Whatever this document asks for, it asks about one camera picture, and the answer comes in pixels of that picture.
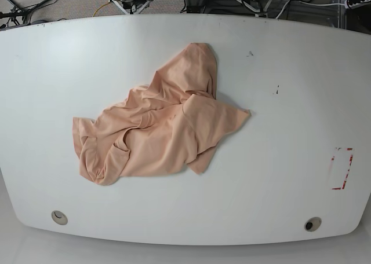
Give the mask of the peach T-shirt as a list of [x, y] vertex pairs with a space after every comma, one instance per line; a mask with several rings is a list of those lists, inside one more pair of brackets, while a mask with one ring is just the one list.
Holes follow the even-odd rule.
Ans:
[[217, 100], [217, 61], [205, 43], [191, 43], [158, 69], [149, 85], [96, 120], [75, 117], [79, 173], [98, 185], [121, 177], [153, 177], [207, 169], [218, 143], [250, 116]]

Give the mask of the red tape rectangle marking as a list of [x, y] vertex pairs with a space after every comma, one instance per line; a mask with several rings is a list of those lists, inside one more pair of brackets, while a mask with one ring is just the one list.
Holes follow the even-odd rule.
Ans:
[[348, 180], [353, 148], [336, 148], [330, 161], [329, 186], [331, 190], [343, 190]]

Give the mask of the black tripod stand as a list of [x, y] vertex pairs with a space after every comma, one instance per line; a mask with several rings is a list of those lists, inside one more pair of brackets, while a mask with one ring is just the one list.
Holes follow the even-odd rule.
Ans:
[[9, 12], [1, 12], [1, 31], [6, 30], [10, 24], [22, 27], [31, 24], [32, 15], [45, 7], [53, 5], [58, 0], [43, 0], [38, 3], [21, 6], [15, 0], [6, 0], [12, 6]]

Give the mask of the white power strip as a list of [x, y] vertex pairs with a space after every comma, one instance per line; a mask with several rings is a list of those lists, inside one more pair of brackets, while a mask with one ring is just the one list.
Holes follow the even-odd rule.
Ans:
[[346, 0], [344, 3], [346, 9], [355, 9], [366, 5], [370, 5], [370, 0]]

